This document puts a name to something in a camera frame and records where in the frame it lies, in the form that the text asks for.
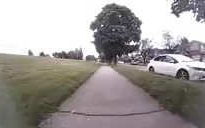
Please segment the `sky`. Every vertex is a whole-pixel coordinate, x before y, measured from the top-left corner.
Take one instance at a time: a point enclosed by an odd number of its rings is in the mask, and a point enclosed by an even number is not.
[[[0,0],[0,53],[35,55],[81,47],[84,55],[97,55],[90,23],[109,3],[125,5],[142,21],[141,38],[162,42],[162,32],[205,42],[205,24],[193,14],[170,14],[172,0]]]

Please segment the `car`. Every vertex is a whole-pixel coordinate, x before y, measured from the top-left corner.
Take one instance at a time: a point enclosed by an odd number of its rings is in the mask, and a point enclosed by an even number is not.
[[[131,65],[138,65],[139,62],[138,62],[138,61],[131,61],[130,64],[131,64]]]
[[[150,60],[149,72],[184,80],[205,80],[205,63],[180,54],[164,54]]]
[[[118,61],[118,64],[124,64],[124,62],[123,61]]]

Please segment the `building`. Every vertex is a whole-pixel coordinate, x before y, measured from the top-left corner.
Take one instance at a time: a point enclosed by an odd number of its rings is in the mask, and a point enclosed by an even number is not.
[[[205,62],[205,43],[193,40],[186,51],[194,60]]]

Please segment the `car wheel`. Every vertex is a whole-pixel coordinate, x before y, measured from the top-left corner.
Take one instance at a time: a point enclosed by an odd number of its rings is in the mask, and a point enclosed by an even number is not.
[[[189,74],[186,70],[181,69],[177,72],[177,78],[182,80],[189,80]]]
[[[152,72],[152,73],[154,73],[154,68],[151,66],[151,67],[149,67],[149,72]]]

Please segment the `concrete path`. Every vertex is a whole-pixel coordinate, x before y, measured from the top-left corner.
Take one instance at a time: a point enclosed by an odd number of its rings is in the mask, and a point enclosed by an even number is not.
[[[143,90],[110,67],[101,67],[60,110],[94,114],[126,114],[160,109]],[[55,113],[41,128],[195,128],[168,111],[137,116],[89,117]]]

